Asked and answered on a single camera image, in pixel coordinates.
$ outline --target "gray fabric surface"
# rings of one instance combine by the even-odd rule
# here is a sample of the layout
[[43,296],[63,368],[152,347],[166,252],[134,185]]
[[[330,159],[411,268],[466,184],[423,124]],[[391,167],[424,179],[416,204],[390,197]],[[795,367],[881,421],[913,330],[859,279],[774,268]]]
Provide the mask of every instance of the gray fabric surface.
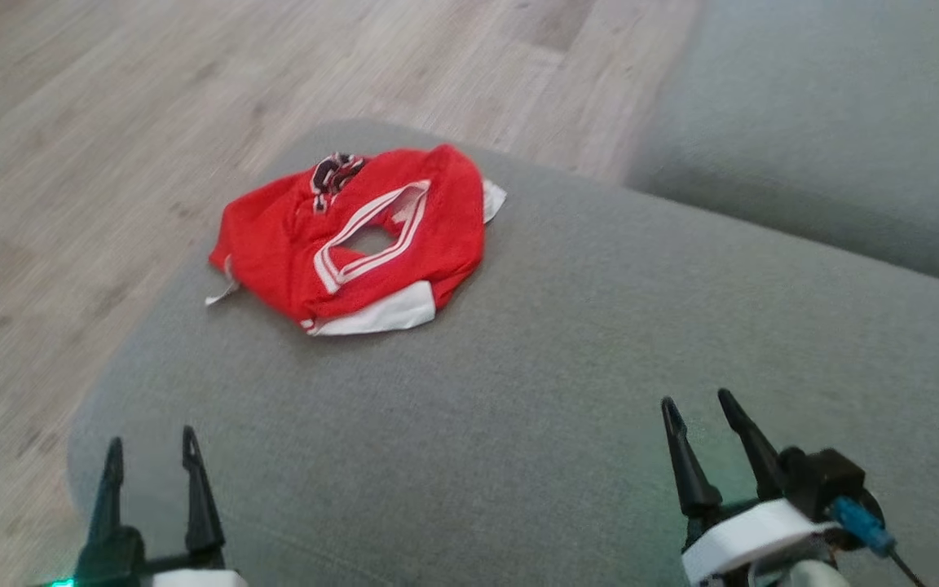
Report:
[[[329,124],[267,175],[436,143]],[[79,508],[122,435],[123,515],[152,551],[179,549],[190,423],[253,585],[675,585],[685,524],[659,399],[745,497],[727,386],[776,445],[864,466],[903,556],[939,585],[939,280],[467,152],[510,198],[484,263],[420,328],[309,338],[248,293],[209,311],[223,278],[211,242],[197,250],[78,410]],[[902,584],[871,557],[845,565],[854,584]]]
[[939,3],[709,4],[627,185],[939,277]]

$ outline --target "blue connector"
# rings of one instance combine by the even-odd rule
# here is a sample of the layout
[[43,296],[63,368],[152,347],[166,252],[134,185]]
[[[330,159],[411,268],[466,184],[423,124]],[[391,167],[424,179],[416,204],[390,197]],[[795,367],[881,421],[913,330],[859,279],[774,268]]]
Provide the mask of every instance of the blue connector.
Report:
[[857,536],[879,558],[889,557],[897,545],[897,538],[886,532],[882,521],[849,497],[837,497],[828,509],[828,517]]

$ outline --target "black cable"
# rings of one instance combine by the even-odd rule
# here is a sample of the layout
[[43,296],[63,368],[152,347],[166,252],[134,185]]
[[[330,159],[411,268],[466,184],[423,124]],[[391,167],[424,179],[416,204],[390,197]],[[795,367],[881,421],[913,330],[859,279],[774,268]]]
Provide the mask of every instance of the black cable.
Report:
[[890,558],[893,558],[894,563],[897,564],[898,568],[901,568],[901,572],[905,573],[908,576],[908,579],[912,580],[912,583],[915,584],[915,587],[925,587],[925,583],[912,572],[912,569],[905,564],[905,561],[902,560],[901,555],[897,553],[896,550],[890,549]]

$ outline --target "red fabric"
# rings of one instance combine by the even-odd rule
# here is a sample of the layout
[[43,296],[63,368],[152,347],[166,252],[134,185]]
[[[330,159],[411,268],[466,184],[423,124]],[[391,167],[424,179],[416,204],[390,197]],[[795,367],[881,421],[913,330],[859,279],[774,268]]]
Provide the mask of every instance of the red fabric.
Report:
[[[309,328],[317,319],[345,316],[414,282],[429,281],[437,309],[480,264],[484,251],[483,188],[476,165],[450,145],[431,152],[400,149],[368,160],[327,208],[315,211],[317,167],[277,179],[239,197],[223,211],[219,239],[209,262],[231,275],[277,311]],[[428,179],[417,230],[399,256],[328,291],[314,256],[358,211],[384,194]],[[372,216],[368,226],[399,238],[407,213],[395,219],[394,205]],[[335,245],[331,260],[342,270],[364,258]]]

